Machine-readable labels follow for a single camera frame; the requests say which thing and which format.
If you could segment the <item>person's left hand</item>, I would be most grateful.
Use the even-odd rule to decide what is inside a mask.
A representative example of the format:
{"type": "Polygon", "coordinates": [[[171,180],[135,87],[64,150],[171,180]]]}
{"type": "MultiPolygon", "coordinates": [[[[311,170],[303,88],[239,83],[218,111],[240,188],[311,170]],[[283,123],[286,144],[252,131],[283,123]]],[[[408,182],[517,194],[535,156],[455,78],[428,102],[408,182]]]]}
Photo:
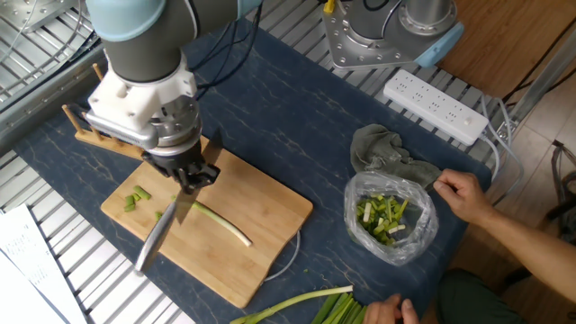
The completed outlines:
{"type": "Polygon", "coordinates": [[[419,324],[419,317],[410,299],[399,293],[385,301],[372,302],[366,310],[363,324],[419,324]]]}

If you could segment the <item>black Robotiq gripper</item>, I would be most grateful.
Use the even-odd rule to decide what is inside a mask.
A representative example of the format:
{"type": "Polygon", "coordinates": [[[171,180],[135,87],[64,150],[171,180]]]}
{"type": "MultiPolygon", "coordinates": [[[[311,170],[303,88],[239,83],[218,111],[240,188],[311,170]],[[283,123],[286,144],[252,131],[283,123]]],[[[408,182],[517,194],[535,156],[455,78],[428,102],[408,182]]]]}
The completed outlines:
{"type": "Polygon", "coordinates": [[[185,194],[192,194],[195,188],[213,185],[221,170],[212,164],[203,164],[202,144],[192,144],[156,148],[145,151],[143,160],[153,166],[161,175],[173,177],[185,194]]]}

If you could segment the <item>person's right hand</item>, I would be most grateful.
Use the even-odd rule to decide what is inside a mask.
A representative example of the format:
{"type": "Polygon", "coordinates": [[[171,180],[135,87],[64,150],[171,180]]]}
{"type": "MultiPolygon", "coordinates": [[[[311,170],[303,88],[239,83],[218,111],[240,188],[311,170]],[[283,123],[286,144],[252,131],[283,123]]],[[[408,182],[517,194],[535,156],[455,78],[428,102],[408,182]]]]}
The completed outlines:
{"type": "Polygon", "coordinates": [[[463,221],[484,227],[495,213],[477,177],[471,173],[445,169],[433,186],[452,212],[463,221]]]}

